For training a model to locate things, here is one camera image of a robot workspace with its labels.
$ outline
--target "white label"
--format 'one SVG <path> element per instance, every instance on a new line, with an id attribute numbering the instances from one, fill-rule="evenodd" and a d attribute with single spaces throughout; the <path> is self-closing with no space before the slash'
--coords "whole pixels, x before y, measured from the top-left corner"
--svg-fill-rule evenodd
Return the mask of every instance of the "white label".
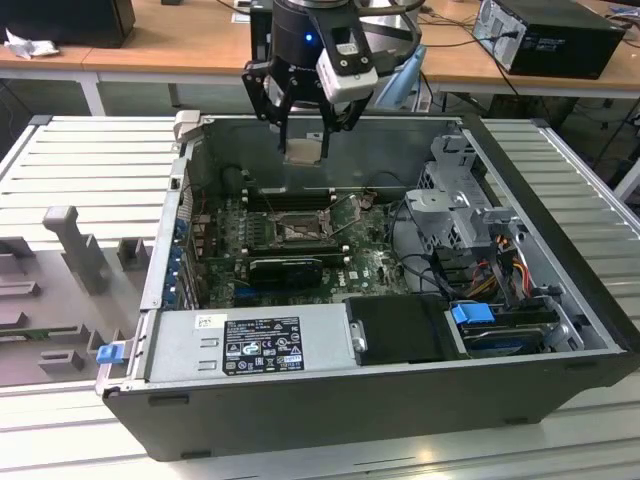
<path id="1" fill-rule="evenodd" d="M 286 355 L 282 357 L 283 363 L 296 363 L 302 361 L 302 355 Z"/>
<path id="2" fill-rule="evenodd" d="M 341 55 L 355 55 L 358 53 L 358 47 L 356 47 L 355 43 L 340 43 L 336 45 L 336 50 Z"/>
<path id="3" fill-rule="evenodd" d="M 26 342 L 27 337 L 24 335 L 7 335 L 6 337 L 0 337 L 0 343 L 11 343 L 11 342 Z"/>
<path id="4" fill-rule="evenodd" d="M 212 315 L 196 315 L 195 328 L 224 328 L 227 321 L 226 313 L 214 313 Z"/>

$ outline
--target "table leg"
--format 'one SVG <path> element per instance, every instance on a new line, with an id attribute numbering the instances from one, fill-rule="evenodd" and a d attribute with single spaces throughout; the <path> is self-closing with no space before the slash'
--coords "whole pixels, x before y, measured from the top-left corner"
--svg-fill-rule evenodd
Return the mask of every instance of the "table leg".
<path id="1" fill-rule="evenodd" d="M 171 99 L 171 106 L 173 108 L 180 108 L 182 104 L 180 103 L 180 94 L 178 93 L 178 86 L 175 83 L 168 84 L 169 87 L 169 98 Z"/>
<path id="2" fill-rule="evenodd" d="M 100 90 L 98 89 L 98 76 L 95 73 L 86 72 L 79 80 L 82 91 L 84 92 L 84 98 L 89 106 L 91 115 L 105 116 L 104 105 L 102 104 L 102 98 L 100 97 Z"/>
<path id="3" fill-rule="evenodd" d="M 620 180 L 620 183 L 613 190 L 613 193 L 624 202 L 638 185 L 640 185 L 640 160 L 636 160 L 636 163 L 624 178 Z"/>

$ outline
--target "paper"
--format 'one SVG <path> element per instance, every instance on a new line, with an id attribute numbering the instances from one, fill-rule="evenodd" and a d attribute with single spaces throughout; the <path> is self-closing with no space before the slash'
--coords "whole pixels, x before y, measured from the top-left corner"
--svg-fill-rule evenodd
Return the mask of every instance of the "paper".
<path id="1" fill-rule="evenodd" d="M 56 49 L 53 42 L 48 40 L 26 40 L 12 34 L 9 29 L 6 29 L 6 32 L 7 41 L 4 42 L 4 46 L 18 57 L 30 60 L 31 57 L 42 57 L 60 53 L 60 50 Z"/>

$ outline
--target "computer tower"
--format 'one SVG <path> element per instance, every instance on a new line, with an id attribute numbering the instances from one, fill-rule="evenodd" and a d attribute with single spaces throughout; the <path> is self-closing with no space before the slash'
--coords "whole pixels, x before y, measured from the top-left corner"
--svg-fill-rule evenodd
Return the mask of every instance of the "computer tower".
<path id="1" fill-rule="evenodd" d="M 511 75 L 588 79 L 600 77 L 624 33 L 570 0 L 484 0 L 473 28 Z"/>
<path id="2" fill-rule="evenodd" d="M 119 48 L 133 29 L 131 0 L 3 0 L 0 32 L 57 45 Z"/>

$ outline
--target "floor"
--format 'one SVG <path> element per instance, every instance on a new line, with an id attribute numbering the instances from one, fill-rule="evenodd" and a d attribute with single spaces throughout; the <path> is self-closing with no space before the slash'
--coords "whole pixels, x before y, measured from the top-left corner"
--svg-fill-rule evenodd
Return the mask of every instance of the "floor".
<path id="1" fill-rule="evenodd" d="M 166 85 L 140 83 L 104 83 L 100 85 L 108 115 L 173 115 Z M 238 86 L 179 86 L 183 108 L 196 108 L 206 113 L 250 113 L 251 106 Z M 490 96 L 478 98 L 487 106 Z M 610 108 L 603 108 L 603 100 L 580 100 L 560 134 L 585 161 L 591 163 L 602 145 L 633 104 L 632 100 L 615 100 Z M 472 111 L 457 98 L 448 99 L 447 112 Z M 82 91 L 74 82 L 10 80 L 0 85 L 0 158 L 11 147 L 30 117 L 34 114 L 88 115 Z M 629 153 L 640 141 L 636 129 L 625 125 L 611 144 L 596 171 L 609 180 L 622 163 L 629 163 Z"/>

